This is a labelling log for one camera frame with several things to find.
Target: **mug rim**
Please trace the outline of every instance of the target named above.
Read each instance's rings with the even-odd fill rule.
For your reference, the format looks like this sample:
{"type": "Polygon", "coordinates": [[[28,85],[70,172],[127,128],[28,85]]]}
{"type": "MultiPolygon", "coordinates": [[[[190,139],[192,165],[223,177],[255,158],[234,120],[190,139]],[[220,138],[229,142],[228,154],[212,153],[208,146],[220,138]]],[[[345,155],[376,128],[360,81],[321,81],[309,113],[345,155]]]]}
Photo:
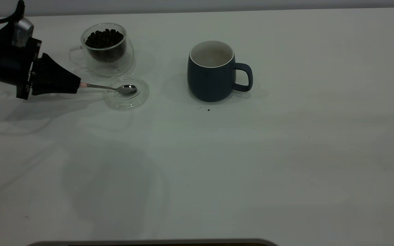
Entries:
{"type": "Polygon", "coordinates": [[[197,66],[199,66],[199,67],[204,67],[204,68],[218,68],[218,67],[223,67],[223,66],[229,64],[229,62],[231,62],[231,61],[233,60],[234,57],[235,57],[235,52],[233,51],[233,49],[232,49],[232,47],[231,47],[230,45],[228,45],[228,44],[225,43],[225,42],[221,42],[221,41],[214,40],[214,39],[200,42],[200,43],[194,45],[194,46],[191,48],[191,50],[189,51],[189,58],[191,59],[191,61],[192,61],[194,64],[196,64],[197,66]],[[227,61],[226,63],[224,63],[224,64],[222,64],[222,65],[220,65],[220,66],[216,66],[216,67],[207,67],[207,66],[202,66],[202,65],[196,63],[196,62],[194,61],[194,59],[192,58],[192,56],[191,56],[191,52],[193,51],[193,49],[194,49],[195,47],[197,47],[198,45],[200,45],[200,44],[202,44],[202,43],[206,43],[206,42],[216,42],[216,43],[221,43],[221,44],[226,45],[226,46],[229,47],[230,50],[232,51],[232,57],[231,57],[231,58],[229,59],[229,61],[227,61]]]}
{"type": "Polygon", "coordinates": [[[87,28],[87,29],[81,34],[80,42],[81,42],[81,44],[83,44],[84,47],[86,47],[86,48],[89,49],[89,50],[103,51],[103,50],[110,50],[110,49],[112,49],[112,48],[115,48],[115,47],[119,46],[120,44],[122,44],[122,42],[124,42],[124,41],[126,40],[126,38],[127,38],[127,30],[126,30],[124,27],[122,27],[121,25],[116,24],[116,23],[105,22],[105,23],[95,24],[95,25],[90,26],[89,28],[87,28]],[[109,25],[116,25],[116,26],[118,26],[119,28],[121,28],[121,29],[124,31],[124,34],[123,34],[124,37],[122,38],[121,41],[119,41],[117,44],[115,44],[115,45],[113,45],[113,46],[106,47],[106,48],[92,48],[92,47],[90,47],[90,46],[88,46],[88,45],[86,45],[86,44],[84,43],[84,41],[83,41],[83,36],[85,35],[85,33],[88,32],[89,29],[91,29],[91,28],[93,28],[93,27],[96,27],[96,26],[100,26],[100,25],[106,25],[106,24],[109,24],[109,25]]]}

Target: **metal spoon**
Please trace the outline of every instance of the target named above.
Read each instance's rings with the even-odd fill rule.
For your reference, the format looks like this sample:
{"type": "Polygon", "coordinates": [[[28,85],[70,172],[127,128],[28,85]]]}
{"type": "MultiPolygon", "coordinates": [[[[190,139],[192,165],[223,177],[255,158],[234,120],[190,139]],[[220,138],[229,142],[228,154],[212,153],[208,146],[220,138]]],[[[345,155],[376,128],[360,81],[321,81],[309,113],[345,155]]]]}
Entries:
{"type": "Polygon", "coordinates": [[[109,89],[109,90],[114,90],[119,92],[122,95],[125,96],[130,96],[135,94],[138,89],[136,88],[136,86],[132,85],[132,84],[126,84],[123,86],[120,86],[118,88],[112,88],[112,87],[108,87],[108,86],[102,86],[102,85],[96,85],[96,84],[88,84],[88,83],[80,83],[80,87],[91,87],[91,88],[100,88],[100,89],[109,89]]]}

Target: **spoon handle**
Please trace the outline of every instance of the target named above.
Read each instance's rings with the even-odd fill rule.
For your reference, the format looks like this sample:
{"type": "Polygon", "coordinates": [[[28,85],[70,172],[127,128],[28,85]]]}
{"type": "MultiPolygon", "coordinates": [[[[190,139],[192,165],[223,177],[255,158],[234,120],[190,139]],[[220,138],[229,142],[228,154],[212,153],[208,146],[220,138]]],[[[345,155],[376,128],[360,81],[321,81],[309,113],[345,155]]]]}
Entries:
{"type": "Polygon", "coordinates": [[[109,90],[114,90],[114,91],[116,91],[115,88],[108,87],[108,86],[102,86],[102,85],[96,85],[96,84],[86,84],[86,87],[100,88],[100,89],[109,89],[109,90]]]}

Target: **double-walled glass cup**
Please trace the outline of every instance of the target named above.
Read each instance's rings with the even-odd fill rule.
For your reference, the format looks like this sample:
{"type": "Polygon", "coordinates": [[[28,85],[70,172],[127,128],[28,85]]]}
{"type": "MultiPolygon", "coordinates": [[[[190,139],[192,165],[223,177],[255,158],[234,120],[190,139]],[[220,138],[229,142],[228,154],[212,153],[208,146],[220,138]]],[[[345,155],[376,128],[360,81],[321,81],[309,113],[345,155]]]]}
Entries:
{"type": "Polygon", "coordinates": [[[94,73],[112,77],[125,73],[133,64],[133,45],[127,31],[120,25],[114,23],[102,23],[89,27],[80,38],[81,45],[69,51],[69,59],[76,65],[88,66],[94,73]],[[115,30],[123,35],[122,40],[110,47],[92,48],[86,45],[88,37],[96,31],[115,30]],[[82,50],[84,59],[76,58],[77,51],[82,50]]]}

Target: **glass cup handle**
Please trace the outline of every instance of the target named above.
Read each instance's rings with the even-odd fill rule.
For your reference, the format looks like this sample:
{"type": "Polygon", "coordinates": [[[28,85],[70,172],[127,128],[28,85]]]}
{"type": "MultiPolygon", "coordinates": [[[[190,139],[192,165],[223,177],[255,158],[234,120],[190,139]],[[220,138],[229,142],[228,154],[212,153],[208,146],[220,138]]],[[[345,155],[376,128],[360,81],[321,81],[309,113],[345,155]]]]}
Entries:
{"type": "Polygon", "coordinates": [[[77,45],[77,46],[74,46],[74,47],[72,47],[70,50],[69,50],[69,53],[68,53],[68,56],[69,56],[69,60],[72,62],[72,63],[74,63],[75,65],[78,65],[78,66],[86,66],[86,65],[88,65],[88,63],[86,62],[86,59],[84,59],[84,56],[83,56],[83,54],[79,54],[78,55],[78,57],[83,57],[83,59],[80,59],[80,58],[77,58],[77,53],[80,53],[81,51],[82,51],[82,47],[81,47],[81,45],[77,45]]]}

